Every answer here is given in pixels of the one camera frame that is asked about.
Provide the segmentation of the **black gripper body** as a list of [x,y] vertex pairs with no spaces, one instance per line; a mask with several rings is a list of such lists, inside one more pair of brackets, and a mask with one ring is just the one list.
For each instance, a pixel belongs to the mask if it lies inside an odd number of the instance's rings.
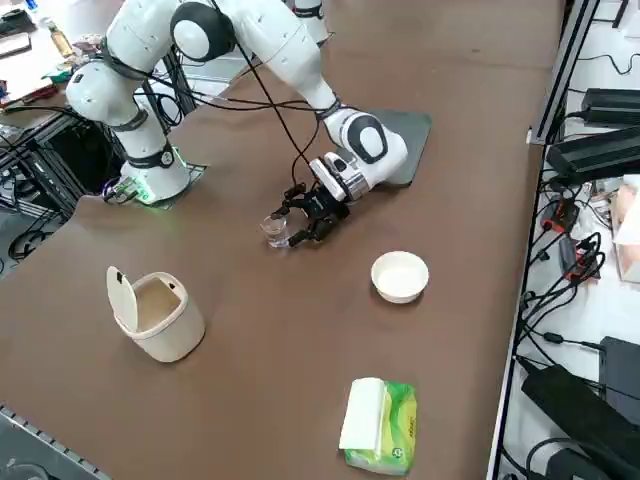
[[313,188],[305,194],[305,214],[310,220],[330,219],[339,222],[350,215],[350,210],[326,188]]

